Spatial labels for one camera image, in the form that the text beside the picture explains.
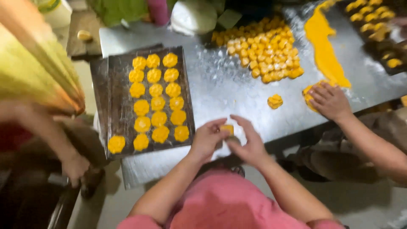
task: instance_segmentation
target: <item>person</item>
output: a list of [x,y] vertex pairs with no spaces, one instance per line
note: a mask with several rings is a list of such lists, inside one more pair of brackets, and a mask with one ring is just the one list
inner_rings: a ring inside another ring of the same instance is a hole
[[81,155],[87,153],[85,141],[91,144],[87,148],[99,151],[101,148],[97,145],[100,145],[97,133],[90,127],[66,117],[54,121],[48,110],[37,103],[5,99],[0,101],[0,128],[0,163],[12,164],[16,156],[27,153],[56,156],[72,187],[77,187],[82,180],[82,195],[93,194],[94,190],[89,190],[86,183],[97,183],[94,179],[100,180],[103,171],[93,168]]
[[357,118],[339,86],[324,82],[309,94],[315,109],[338,128],[324,132],[316,145],[300,149],[294,159],[298,167],[325,180],[305,172],[302,177],[363,183],[386,177],[397,186],[407,185],[407,108]]
[[260,135],[246,119],[231,115],[242,126],[247,144],[227,140],[230,149],[264,176],[276,202],[254,184],[227,169],[214,168],[194,177],[229,131],[226,118],[196,130],[189,153],[137,200],[117,228],[344,228],[333,214],[266,152]]

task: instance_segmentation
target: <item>white container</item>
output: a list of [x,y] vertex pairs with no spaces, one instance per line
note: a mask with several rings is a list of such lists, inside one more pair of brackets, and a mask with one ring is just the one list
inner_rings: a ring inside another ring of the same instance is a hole
[[33,0],[33,2],[52,28],[65,27],[71,23],[72,8],[66,0]]

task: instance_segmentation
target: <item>table surface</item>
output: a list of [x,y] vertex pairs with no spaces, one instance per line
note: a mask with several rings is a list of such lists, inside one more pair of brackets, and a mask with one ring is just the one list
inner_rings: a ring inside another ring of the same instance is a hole
[[[163,43],[165,47],[182,45],[190,84],[195,126],[229,114],[250,119],[264,142],[303,131],[327,122],[308,109],[302,90],[324,76],[314,63],[313,47],[305,38],[304,23],[317,3],[297,8],[285,8],[283,14],[290,23],[299,50],[300,64],[305,73],[295,79],[263,84],[253,79],[247,68],[241,68],[237,57],[226,54],[226,48],[207,43],[206,37],[186,37],[168,28],[155,28],[142,22],[131,23],[129,30],[121,26],[100,29],[104,57],[128,52],[135,48]],[[389,76],[383,67],[362,48],[363,42],[336,7],[326,14],[337,35],[330,41],[345,76],[352,84],[344,89],[353,112],[407,95],[407,74]],[[279,94],[284,104],[272,110],[267,98]],[[167,174],[188,152],[190,146],[151,152],[122,159],[126,189]]]

